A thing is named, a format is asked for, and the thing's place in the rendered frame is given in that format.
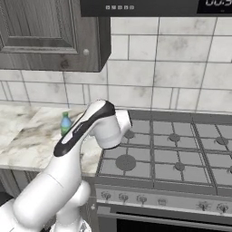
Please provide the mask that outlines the green plastic bottle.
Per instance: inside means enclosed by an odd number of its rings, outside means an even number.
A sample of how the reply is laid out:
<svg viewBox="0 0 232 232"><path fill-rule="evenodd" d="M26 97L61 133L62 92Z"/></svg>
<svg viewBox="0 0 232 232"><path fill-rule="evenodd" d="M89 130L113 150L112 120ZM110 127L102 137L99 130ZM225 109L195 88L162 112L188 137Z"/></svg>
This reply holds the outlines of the green plastic bottle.
<svg viewBox="0 0 232 232"><path fill-rule="evenodd" d="M72 127L72 121L70 120L69 116L68 116L68 112L65 111L63 113L63 117L61 120L61 135L65 135L66 132Z"/></svg>

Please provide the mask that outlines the grey wall cupboard door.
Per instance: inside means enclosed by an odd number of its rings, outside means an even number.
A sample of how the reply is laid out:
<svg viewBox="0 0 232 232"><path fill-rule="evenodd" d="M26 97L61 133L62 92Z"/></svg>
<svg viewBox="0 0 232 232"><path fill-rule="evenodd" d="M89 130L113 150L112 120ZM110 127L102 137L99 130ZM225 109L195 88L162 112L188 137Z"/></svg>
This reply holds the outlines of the grey wall cupboard door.
<svg viewBox="0 0 232 232"><path fill-rule="evenodd" d="M96 21L80 0L0 0L0 69L97 72Z"/></svg>

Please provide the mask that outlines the grey gas hob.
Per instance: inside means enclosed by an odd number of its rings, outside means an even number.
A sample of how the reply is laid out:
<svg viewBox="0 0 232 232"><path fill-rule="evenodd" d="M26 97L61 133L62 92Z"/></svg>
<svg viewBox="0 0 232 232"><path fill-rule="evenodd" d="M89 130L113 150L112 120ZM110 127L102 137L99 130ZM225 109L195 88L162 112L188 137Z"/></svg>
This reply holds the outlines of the grey gas hob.
<svg viewBox="0 0 232 232"><path fill-rule="evenodd" d="M102 185L232 197L232 115L130 111L121 145L103 150Z"/></svg>

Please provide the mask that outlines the black microwave oven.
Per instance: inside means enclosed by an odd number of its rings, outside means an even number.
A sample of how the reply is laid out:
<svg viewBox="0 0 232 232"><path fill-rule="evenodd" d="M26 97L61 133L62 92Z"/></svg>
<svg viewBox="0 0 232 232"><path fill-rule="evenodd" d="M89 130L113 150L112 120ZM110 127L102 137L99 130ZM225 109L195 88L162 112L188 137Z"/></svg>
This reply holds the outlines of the black microwave oven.
<svg viewBox="0 0 232 232"><path fill-rule="evenodd" d="M232 17L232 0L80 0L82 16Z"/></svg>

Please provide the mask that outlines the grey base cupboard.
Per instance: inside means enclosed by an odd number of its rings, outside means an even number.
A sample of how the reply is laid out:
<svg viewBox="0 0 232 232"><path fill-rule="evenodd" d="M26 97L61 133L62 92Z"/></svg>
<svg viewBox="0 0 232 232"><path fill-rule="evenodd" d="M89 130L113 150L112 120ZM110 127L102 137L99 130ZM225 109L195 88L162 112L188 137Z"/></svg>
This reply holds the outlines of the grey base cupboard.
<svg viewBox="0 0 232 232"><path fill-rule="evenodd" d="M0 181L5 191L16 198L38 174L38 171L0 169Z"/></svg>

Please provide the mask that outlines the grey oven door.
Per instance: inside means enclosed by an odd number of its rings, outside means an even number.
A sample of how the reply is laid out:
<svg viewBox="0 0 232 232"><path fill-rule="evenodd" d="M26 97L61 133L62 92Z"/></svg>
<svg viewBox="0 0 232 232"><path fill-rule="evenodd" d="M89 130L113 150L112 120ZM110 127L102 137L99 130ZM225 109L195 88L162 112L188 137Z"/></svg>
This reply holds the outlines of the grey oven door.
<svg viewBox="0 0 232 232"><path fill-rule="evenodd" d="M97 207L100 232L232 232L232 217L165 209Z"/></svg>

